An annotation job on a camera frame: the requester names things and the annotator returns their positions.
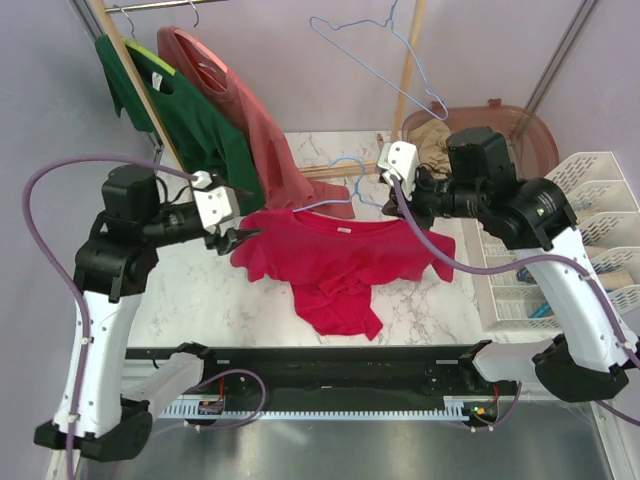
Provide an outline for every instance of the marble surface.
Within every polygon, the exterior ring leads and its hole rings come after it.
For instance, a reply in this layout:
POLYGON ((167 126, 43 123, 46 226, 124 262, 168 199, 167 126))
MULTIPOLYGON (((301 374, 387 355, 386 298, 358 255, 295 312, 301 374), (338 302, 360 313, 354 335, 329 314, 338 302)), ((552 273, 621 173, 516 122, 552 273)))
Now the marble surface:
MULTIPOLYGON (((375 159, 376 132, 300 133, 288 135, 299 165, 325 164, 341 154, 375 159)), ((180 180, 167 179, 177 191, 180 180)), ((355 178, 335 179, 353 191, 355 178)), ((384 203, 388 187, 377 176, 360 183, 365 198, 384 203)), ((378 209, 354 200, 356 218, 382 221, 378 209)), ((467 262, 458 220, 437 221, 434 231, 457 242, 457 259, 467 262)), ((483 338, 503 342, 537 341, 544 333, 484 333, 469 275, 456 272, 442 282, 427 268, 419 283, 403 280, 373 288, 372 309, 384 324, 370 342, 364 335, 321 336, 293 308, 289 284, 264 278, 247 281, 245 269, 231 267, 201 240, 160 249, 160 262, 149 277, 147 292, 129 336, 132 347, 174 347, 195 341, 211 346, 360 346, 475 343, 483 338)))

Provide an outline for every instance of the laundry basket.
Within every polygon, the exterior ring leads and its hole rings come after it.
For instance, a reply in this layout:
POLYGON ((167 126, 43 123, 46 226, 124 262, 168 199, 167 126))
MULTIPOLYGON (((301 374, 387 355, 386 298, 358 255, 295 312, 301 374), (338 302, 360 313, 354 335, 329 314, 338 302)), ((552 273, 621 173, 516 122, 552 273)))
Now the laundry basket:
MULTIPOLYGON (((437 102, 431 108, 444 113, 437 102)), ((409 115, 402 125, 402 138, 408 142, 411 130, 432 119, 423 110, 409 115)), ((502 105, 500 99, 489 100, 485 107, 451 108, 445 123, 452 133, 490 127, 504 135, 519 178, 543 177, 560 163, 558 147, 545 123, 524 108, 502 105)))

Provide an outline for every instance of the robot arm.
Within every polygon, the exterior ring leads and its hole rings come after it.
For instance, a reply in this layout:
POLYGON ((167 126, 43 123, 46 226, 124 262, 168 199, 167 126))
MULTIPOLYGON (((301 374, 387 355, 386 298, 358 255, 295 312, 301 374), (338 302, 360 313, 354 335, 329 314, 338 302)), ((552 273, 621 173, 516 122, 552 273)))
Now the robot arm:
POLYGON ((236 196, 243 192, 208 172, 195 176, 194 202, 161 205, 153 170, 127 165, 109 174, 102 186, 105 210, 76 254, 74 283, 83 292, 91 319, 84 381, 75 387, 84 341, 78 309, 64 394, 53 419, 36 429, 36 444, 64 448, 71 421, 74 447, 83 457, 101 462, 134 458, 153 420, 201 381, 210 351, 183 344, 153 375, 121 392, 127 340, 147 278, 158 262, 157 248, 203 238, 207 248, 223 255, 259 233, 229 228, 222 235, 220 225, 239 215, 236 196), (69 418, 74 393, 78 414, 69 418))
MULTIPOLYGON (((597 279, 563 192, 544 178, 517 180, 502 135, 489 128, 463 130, 448 139, 447 148, 452 175, 444 180, 434 179, 419 165, 416 147, 409 143, 388 144, 381 152, 382 180, 399 181, 418 225, 428 229, 435 217, 476 218, 518 259, 558 255, 576 261, 597 279)), ((398 203, 392 191, 385 213, 402 216, 398 203)), ((566 401, 615 396, 628 382, 624 368, 629 357, 594 291, 578 272, 561 263, 527 268, 564 334, 534 345, 485 345, 473 361, 478 373, 492 382, 537 379, 566 401)), ((637 352, 638 337, 619 316, 617 321, 626 348, 637 352)))

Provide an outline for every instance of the green t-shirt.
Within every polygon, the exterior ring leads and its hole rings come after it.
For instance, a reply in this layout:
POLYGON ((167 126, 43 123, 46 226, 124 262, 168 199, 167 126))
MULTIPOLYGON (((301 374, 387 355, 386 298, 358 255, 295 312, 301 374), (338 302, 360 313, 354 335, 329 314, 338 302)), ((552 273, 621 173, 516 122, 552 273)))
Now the green t-shirt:
MULTIPOLYGON (((138 49, 127 49, 186 170, 190 173, 215 171, 230 185, 252 192, 253 197, 239 201, 243 215, 263 207, 264 193, 242 132, 233 127, 180 72, 166 71, 151 60, 154 55, 150 52, 145 55, 138 49)), ((109 37, 96 40, 96 51, 118 116, 125 108, 137 130, 154 132, 153 123, 109 37)))

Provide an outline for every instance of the red t-shirt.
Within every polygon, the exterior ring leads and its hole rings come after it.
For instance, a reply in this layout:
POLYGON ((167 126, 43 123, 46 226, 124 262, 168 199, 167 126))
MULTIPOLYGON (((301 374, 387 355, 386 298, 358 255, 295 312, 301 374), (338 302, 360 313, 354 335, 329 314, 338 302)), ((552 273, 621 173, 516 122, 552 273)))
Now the red t-shirt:
MULTIPOLYGON (((453 269, 436 259, 404 220, 353 222, 291 210, 256 212, 242 228, 263 232, 238 247, 234 267, 246 267, 249 281, 265 275, 289 282, 296 313, 321 335, 357 335, 372 340, 382 323, 371 310, 371 285, 397 278, 419 282, 433 265, 438 276, 453 280, 453 269)), ((449 257, 451 237, 425 232, 449 257)))

